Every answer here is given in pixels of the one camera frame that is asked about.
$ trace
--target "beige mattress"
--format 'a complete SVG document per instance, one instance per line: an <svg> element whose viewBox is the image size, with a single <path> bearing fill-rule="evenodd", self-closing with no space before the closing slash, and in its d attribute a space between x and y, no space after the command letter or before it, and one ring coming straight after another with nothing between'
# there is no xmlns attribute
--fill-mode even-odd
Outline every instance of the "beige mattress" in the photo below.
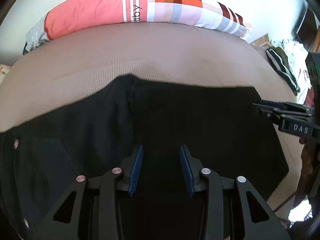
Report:
<svg viewBox="0 0 320 240"><path fill-rule="evenodd" d="M170 23L105 25L50 41L14 64L0 87L0 131L92 95L128 73L200 86L251 85L262 99L295 99L268 62L237 37ZM289 174L268 200L272 208L295 191L301 169L298 138L277 133Z"/></svg>

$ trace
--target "metal screw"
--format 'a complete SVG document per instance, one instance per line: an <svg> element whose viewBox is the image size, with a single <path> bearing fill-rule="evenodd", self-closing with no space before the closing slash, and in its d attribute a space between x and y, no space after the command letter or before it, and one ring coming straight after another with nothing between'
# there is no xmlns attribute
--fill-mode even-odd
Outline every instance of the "metal screw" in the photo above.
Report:
<svg viewBox="0 0 320 240"><path fill-rule="evenodd" d="M77 180L78 182L82 182L82 181L85 180L85 176L84 176L84 175L79 175L79 176L76 178L76 180Z"/></svg>
<svg viewBox="0 0 320 240"><path fill-rule="evenodd" d="M121 168L114 168L114 169L112 169L112 173L113 174L119 174L119 173L121 173Z"/></svg>
<svg viewBox="0 0 320 240"><path fill-rule="evenodd" d="M17 148L18 148L18 145L19 145L19 140L18 140L18 139L15 139L15 140L14 140L13 147L14 147L15 149L17 149Z"/></svg>
<svg viewBox="0 0 320 240"><path fill-rule="evenodd" d="M244 176L239 176L237 180L241 183L245 183L247 179Z"/></svg>
<svg viewBox="0 0 320 240"><path fill-rule="evenodd" d="M208 169L208 168L203 168L202 170L201 170L201 172L203 173L203 174L210 174L210 169Z"/></svg>

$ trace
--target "pillow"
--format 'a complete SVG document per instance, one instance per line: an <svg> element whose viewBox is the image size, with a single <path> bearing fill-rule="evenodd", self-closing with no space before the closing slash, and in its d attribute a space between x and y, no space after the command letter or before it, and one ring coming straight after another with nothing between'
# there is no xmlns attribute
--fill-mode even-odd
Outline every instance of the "pillow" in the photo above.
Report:
<svg viewBox="0 0 320 240"><path fill-rule="evenodd" d="M42 44L85 28L125 22L169 22L219 30L246 39L250 24L225 5L205 0L67 0L26 34L26 54Z"/></svg>

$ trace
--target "black cloth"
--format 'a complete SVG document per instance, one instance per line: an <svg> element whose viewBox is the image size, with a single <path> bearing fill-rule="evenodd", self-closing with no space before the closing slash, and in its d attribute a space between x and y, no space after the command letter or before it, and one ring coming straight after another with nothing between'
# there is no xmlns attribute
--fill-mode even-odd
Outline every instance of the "black cloth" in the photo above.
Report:
<svg viewBox="0 0 320 240"><path fill-rule="evenodd" d="M141 143L137 192L121 200L126 239L196 239L202 202L186 192L180 145L221 176L247 177L264 199L288 172L273 125L253 114L259 101L253 87L118 77L88 98L1 134L1 208L28 239L77 175L103 175Z"/></svg>

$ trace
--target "white cloth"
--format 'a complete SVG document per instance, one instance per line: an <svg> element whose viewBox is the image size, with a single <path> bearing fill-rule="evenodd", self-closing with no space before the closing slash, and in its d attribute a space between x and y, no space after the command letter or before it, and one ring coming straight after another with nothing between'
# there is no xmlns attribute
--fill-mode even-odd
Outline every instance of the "white cloth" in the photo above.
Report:
<svg viewBox="0 0 320 240"><path fill-rule="evenodd" d="M0 86L10 69L11 69L10 66L0 65Z"/></svg>
<svg viewBox="0 0 320 240"><path fill-rule="evenodd" d="M282 43L271 41L275 47L281 47L288 57L288 63L292 74L295 76L300 87L300 93L296 97L296 103L303 104L308 90L311 88L310 78L306 66L308 52L303 44L298 41L283 40Z"/></svg>

